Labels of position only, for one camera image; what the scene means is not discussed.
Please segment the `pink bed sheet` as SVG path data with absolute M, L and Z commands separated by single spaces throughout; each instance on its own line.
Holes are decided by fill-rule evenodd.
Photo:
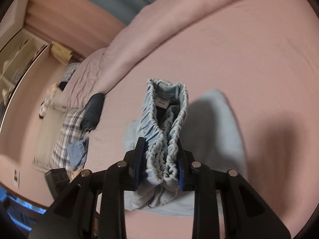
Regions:
M 307 0 L 240 0 L 170 38 L 105 99 L 86 167 L 123 159 L 149 78 L 217 88 L 237 117 L 249 182 L 295 236 L 318 204 L 318 18 Z

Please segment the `peach curtain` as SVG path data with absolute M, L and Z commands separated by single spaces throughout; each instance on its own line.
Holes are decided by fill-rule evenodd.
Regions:
M 89 0 L 29 0 L 24 26 L 83 58 L 109 46 L 125 28 L 124 23 Z

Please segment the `yellow tasselled cloth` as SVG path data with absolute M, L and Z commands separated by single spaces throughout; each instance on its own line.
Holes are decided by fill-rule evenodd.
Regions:
M 63 65 L 70 63 L 73 51 L 58 42 L 52 42 L 50 45 L 50 53 Z

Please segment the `light blue denim pants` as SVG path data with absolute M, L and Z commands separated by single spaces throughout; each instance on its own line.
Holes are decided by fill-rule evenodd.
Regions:
M 210 90 L 190 103 L 185 84 L 150 78 L 142 115 L 125 131 L 125 149 L 134 149 L 140 137 L 146 140 L 142 181 L 136 191 L 124 194 L 128 211 L 193 216 L 194 194 L 182 191 L 177 165 L 182 150 L 211 169 L 248 175 L 239 126 L 220 90 Z

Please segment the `folded blue denim shorts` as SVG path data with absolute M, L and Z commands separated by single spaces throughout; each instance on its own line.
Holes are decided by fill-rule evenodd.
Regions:
M 67 145 L 67 155 L 69 157 L 70 166 L 73 170 L 85 164 L 85 162 L 87 161 L 88 147 L 88 137 Z

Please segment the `pink rolled duvet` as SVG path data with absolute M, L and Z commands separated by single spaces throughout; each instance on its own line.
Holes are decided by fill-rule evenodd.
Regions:
M 156 0 L 144 7 L 106 47 L 80 64 L 58 103 L 83 107 L 94 93 L 108 93 L 144 57 L 195 21 L 237 0 Z

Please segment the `folded dark navy garment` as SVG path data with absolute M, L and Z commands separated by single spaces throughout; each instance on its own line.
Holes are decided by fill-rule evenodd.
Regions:
M 85 105 L 84 116 L 80 124 L 83 132 L 87 133 L 96 129 L 102 114 L 104 100 L 104 93 L 96 93 L 90 97 Z

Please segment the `plaid pillow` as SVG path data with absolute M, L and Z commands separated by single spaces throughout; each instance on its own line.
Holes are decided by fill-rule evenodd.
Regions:
M 84 138 L 80 124 L 84 109 L 68 112 L 48 109 L 39 129 L 32 167 L 45 173 L 50 169 L 65 168 L 71 175 L 72 167 L 67 154 L 67 145 Z

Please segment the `white plush toy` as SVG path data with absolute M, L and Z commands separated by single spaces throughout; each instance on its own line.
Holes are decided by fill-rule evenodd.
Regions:
M 57 83 L 53 83 L 52 85 L 50 85 L 50 87 L 47 90 L 47 93 L 45 95 L 45 98 L 43 100 L 43 102 L 40 105 L 39 108 L 39 117 L 41 119 L 43 119 L 46 115 L 46 112 L 51 104 L 51 101 L 53 100 L 53 97 L 56 93 L 58 89 L 58 84 Z

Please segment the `white shelf unit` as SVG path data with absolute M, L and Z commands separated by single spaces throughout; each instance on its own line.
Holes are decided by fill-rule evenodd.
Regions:
M 22 29 L 1 50 L 1 103 L 9 99 L 21 77 L 48 42 Z

